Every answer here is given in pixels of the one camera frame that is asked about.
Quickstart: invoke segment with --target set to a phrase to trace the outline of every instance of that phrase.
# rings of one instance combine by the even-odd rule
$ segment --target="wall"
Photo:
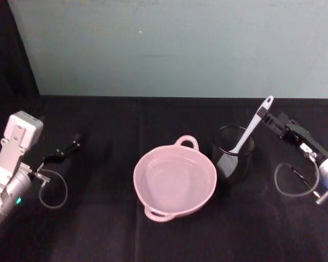
[[[328,0],[10,0],[42,94],[328,98]]]

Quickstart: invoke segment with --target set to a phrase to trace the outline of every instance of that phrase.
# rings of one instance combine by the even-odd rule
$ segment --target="black fabric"
[[[38,87],[9,4],[0,1],[0,98],[38,95]]]
[[[0,261],[328,261],[328,202],[287,199],[273,183],[280,162],[310,177],[313,168],[263,125],[253,133],[256,149],[247,179],[233,186],[218,183],[196,213],[152,222],[133,189],[133,168],[149,150],[190,134],[210,157],[218,128],[246,126],[261,102],[41,97],[0,104],[0,138],[18,109],[46,117],[28,164],[82,134],[78,154],[48,167],[67,180],[66,206],[43,208],[37,201],[40,182],[33,181],[0,225]],[[328,100],[276,99],[271,110],[288,114],[328,149]],[[49,201],[63,193],[57,180],[51,186]]]

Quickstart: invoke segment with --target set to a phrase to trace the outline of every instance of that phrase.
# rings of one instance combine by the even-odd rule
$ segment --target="pink bowl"
[[[193,148],[182,146],[184,141],[192,142]],[[197,211],[209,200],[216,169],[199,152],[197,140],[184,135],[174,145],[145,154],[135,167],[133,183],[146,216],[166,222]]]

